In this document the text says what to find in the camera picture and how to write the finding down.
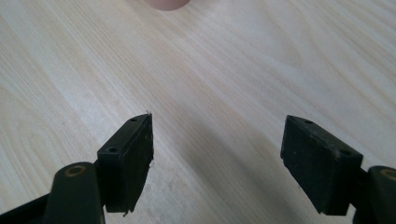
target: light wood surface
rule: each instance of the light wood surface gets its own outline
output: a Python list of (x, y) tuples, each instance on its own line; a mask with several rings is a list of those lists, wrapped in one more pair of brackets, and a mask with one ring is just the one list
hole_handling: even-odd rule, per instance
[(0, 213), (149, 110), (155, 164), (107, 223), (351, 223), (283, 166), (284, 120), (396, 167), (395, 74), (393, 0), (0, 0)]

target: wooden table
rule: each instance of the wooden table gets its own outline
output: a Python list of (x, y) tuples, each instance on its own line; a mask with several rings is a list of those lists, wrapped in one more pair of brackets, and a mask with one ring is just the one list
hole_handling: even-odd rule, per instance
[(393, 0), (0, 1), (0, 213), (153, 114), (155, 164), (107, 223), (351, 223), (279, 158), (288, 114), (396, 166)]

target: black plastic part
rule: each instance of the black plastic part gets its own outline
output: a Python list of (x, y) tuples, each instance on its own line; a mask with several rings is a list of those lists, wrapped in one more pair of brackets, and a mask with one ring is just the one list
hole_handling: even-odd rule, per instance
[(368, 172), (367, 192), (375, 218), (380, 224), (396, 223), (396, 170), (371, 167)]
[(126, 121), (97, 154), (95, 165), (107, 212), (133, 212), (153, 160), (152, 116)]
[(356, 208), (356, 213), (353, 217), (353, 224), (377, 223), (367, 193), (367, 185), (370, 183), (370, 179), (368, 177), (367, 173), (361, 169), (357, 179), (358, 184), (351, 198), (351, 204)]
[(43, 223), (105, 223), (96, 169), (92, 163), (74, 163), (56, 173)]
[(13, 224), (36, 224), (41, 223), (41, 219), (46, 210), (49, 195), (41, 196), (29, 203), (14, 208), (0, 216), (0, 223)]
[(344, 216), (363, 156), (314, 122), (287, 116), (281, 158), (319, 213)]

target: pink cup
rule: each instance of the pink cup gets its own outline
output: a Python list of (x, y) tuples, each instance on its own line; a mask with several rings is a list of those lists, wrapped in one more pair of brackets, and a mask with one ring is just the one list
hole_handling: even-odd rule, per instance
[(162, 11), (171, 11), (183, 7), (190, 0), (146, 0), (152, 7)]

